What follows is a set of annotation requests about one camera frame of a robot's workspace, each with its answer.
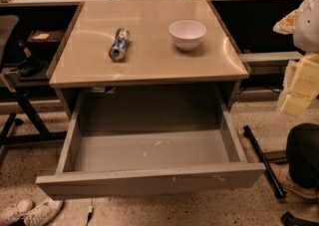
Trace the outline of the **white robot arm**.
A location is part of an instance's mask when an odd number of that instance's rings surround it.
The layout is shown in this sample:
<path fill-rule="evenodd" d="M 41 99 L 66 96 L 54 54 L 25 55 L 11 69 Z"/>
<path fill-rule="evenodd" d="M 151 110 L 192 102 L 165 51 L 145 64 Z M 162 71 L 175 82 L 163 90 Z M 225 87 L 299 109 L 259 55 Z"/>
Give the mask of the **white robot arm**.
<path fill-rule="evenodd" d="M 304 0 L 277 22 L 273 31 L 292 34 L 294 46 L 305 53 L 298 63 L 288 63 L 278 100 L 282 113 L 298 115 L 319 95 L 319 0 Z"/>

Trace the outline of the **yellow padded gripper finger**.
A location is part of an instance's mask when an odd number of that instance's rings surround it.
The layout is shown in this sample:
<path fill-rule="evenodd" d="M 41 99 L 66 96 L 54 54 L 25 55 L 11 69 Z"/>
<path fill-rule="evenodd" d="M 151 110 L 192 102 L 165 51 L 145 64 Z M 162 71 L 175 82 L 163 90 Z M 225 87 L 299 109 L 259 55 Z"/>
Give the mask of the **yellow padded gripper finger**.
<path fill-rule="evenodd" d="M 319 95 L 319 54 L 308 55 L 298 62 L 290 60 L 285 70 L 283 91 L 278 99 L 282 113 L 299 115 Z"/>

